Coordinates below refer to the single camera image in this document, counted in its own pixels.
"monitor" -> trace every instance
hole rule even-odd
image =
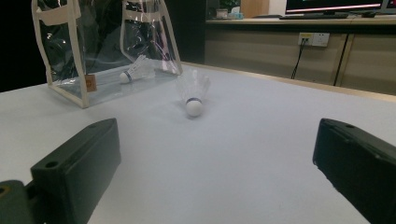
[[[371,11],[381,8],[384,0],[287,0],[285,14]]]
[[[380,12],[385,14],[396,14],[396,0],[384,0]]]

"dark background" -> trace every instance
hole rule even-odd
[[[0,91],[11,91],[46,83],[30,1],[6,1],[8,11],[2,13],[2,57]]]
[[[182,62],[204,63],[206,0],[165,0]],[[2,13],[0,91],[47,83],[35,40],[31,1],[6,1]]]

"black cable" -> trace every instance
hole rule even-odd
[[[348,39],[349,39],[349,34],[346,35],[346,40],[345,40],[344,46],[343,46],[343,52],[341,53],[340,62],[338,63],[338,67],[337,67],[337,73],[335,74],[334,82],[332,83],[334,86],[336,86],[338,75],[340,74],[341,65],[342,65],[343,59],[344,59],[344,53],[346,52],[346,48],[347,48],[347,40]]]
[[[300,52],[299,52],[299,54],[298,54],[297,64],[295,65],[294,70],[293,70],[293,73],[291,74],[291,79],[294,79],[294,78],[296,77],[298,64],[299,64],[299,62],[300,62],[300,58],[301,58],[301,55],[302,55],[302,53],[303,53],[303,49],[304,49],[304,46],[305,46],[305,43],[306,43],[306,42],[307,42],[307,39],[306,39],[306,38],[303,38],[302,41],[301,41]]]

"power outlet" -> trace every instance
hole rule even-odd
[[[329,42],[329,37],[330,34],[314,33],[312,46],[327,47],[327,43]]]
[[[303,39],[305,39],[305,45],[311,46],[313,38],[314,38],[313,33],[300,33],[300,36],[298,38],[298,45],[301,45],[303,43]]]

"white table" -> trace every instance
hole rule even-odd
[[[91,224],[367,223],[312,162],[318,124],[338,119],[396,145],[394,97],[196,69],[211,78],[196,119],[173,81],[87,109],[46,85],[1,93],[0,181],[27,184],[60,144],[116,118],[122,163]]]

